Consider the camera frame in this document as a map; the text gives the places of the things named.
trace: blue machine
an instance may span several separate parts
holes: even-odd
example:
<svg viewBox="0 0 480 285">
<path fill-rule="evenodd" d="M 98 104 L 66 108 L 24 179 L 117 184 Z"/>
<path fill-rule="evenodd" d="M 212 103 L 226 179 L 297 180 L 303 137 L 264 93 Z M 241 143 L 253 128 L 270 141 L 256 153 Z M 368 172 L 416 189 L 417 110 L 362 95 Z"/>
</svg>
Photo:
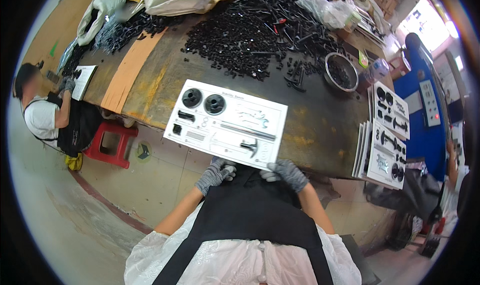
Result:
<svg viewBox="0 0 480 285">
<path fill-rule="evenodd" d="M 405 45 L 405 57 L 412 71 L 393 82 L 395 93 L 405 99 L 420 90 L 421 84 L 425 90 L 428 81 L 431 83 L 426 93 L 420 90 L 423 108 L 410 114 L 410 140 L 406 141 L 406 157 L 425 158 L 429 173 L 443 182 L 447 165 L 445 143 L 449 130 L 447 102 L 434 69 L 432 55 L 420 38 L 415 33 L 408 34 Z"/>
</svg>

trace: stack of cards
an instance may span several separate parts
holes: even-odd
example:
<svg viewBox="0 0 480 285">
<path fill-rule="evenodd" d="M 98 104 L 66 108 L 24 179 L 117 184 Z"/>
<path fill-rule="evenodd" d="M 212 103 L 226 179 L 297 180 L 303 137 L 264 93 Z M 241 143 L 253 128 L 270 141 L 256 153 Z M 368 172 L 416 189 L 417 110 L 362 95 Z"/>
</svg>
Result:
<svg viewBox="0 0 480 285">
<path fill-rule="evenodd" d="M 408 104 L 380 82 L 367 89 L 370 121 L 377 120 L 402 140 L 410 139 Z"/>
<path fill-rule="evenodd" d="M 352 177 L 402 189 L 407 147 L 378 120 L 359 125 Z"/>
</svg>

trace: hand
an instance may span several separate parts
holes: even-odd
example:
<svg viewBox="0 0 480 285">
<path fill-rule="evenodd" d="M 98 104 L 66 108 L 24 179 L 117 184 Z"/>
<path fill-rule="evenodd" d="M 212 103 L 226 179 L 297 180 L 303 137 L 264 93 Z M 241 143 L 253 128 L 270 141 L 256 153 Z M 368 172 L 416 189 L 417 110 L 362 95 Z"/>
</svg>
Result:
<svg viewBox="0 0 480 285">
<path fill-rule="evenodd" d="M 290 160 L 277 160 L 276 163 L 268 163 L 267 168 L 272 171 L 260 171 L 261 178 L 267 182 L 283 179 L 297 193 L 308 184 L 307 177 Z"/>
<path fill-rule="evenodd" d="M 72 93 L 75 89 L 75 81 L 69 77 L 65 77 L 62 79 L 60 86 L 58 87 L 58 91 L 62 91 L 65 89 L 65 91 L 70 91 Z"/>
<path fill-rule="evenodd" d="M 64 78 L 61 79 L 60 85 L 58 86 L 58 92 L 59 93 L 61 91 L 63 91 L 63 89 L 65 89 L 65 84 L 67 84 L 68 79 L 69 79 L 69 77 L 64 77 Z"/>
<path fill-rule="evenodd" d="M 223 180 L 231 181 L 235 176 L 237 168 L 235 162 L 231 162 L 219 158 L 212 162 L 207 170 L 201 175 L 200 179 L 195 183 L 195 186 L 201 191 L 203 196 L 206 196 L 210 186 L 219 186 Z"/>
</svg>

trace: metal bowl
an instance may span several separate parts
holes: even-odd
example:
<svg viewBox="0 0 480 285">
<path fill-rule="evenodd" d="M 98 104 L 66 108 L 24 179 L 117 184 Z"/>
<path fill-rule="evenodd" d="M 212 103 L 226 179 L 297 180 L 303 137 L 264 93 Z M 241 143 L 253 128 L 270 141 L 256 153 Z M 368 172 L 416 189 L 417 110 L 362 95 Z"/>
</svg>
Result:
<svg viewBox="0 0 480 285">
<path fill-rule="evenodd" d="M 330 74 L 330 69 L 328 68 L 328 64 L 330 63 L 331 65 L 333 61 L 345 71 L 348 79 L 350 80 L 350 84 L 337 84 L 336 81 L 333 80 L 333 77 Z M 353 64 L 343 54 L 339 54 L 337 52 L 331 52 L 327 54 L 325 57 L 325 70 L 326 72 L 323 74 L 323 76 L 325 77 L 327 83 L 331 84 L 332 86 L 337 87 L 344 92 L 353 92 L 357 89 L 359 85 L 357 69 L 355 69 L 355 66 L 353 66 Z"/>
</svg>

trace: wooden table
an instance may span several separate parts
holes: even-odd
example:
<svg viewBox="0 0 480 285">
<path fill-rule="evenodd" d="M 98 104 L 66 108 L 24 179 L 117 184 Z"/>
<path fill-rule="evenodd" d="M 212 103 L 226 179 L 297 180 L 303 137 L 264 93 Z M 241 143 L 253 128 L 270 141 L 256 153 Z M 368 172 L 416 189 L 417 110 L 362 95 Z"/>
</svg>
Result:
<svg viewBox="0 0 480 285">
<path fill-rule="evenodd" d="M 368 101 L 357 93 L 345 94 L 331 88 L 321 75 L 305 77 L 306 93 L 286 86 L 283 71 L 275 69 L 271 60 L 271 76 L 264 82 L 250 77 L 225 77 L 225 69 L 210 68 L 210 62 L 198 54 L 180 52 L 187 39 L 188 30 L 202 16 L 189 16 L 177 31 L 168 29 L 142 66 L 133 83 L 121 113 L 140 123 L 164 129 L 186 79 L 229 88 L 253 96 L 288 105 L 279 157 L 291 159 L 306 171 L 330 177 L 351 177 L 357 148 L 359 123 L 368 120 Z M 346 40 L 354 47 L 367 48 L 380 57 L 382 50 L 358 33 Z M 101 51 L 87 53 L 82 65 L 98 65 L 84 100 L 100 105 L 109 83 L 129 47 L 114 55 Z M 303 55 L 289 54 L 294 60 Z M 385 81 L 393 88 L 390 77 Z"/>
</svg>

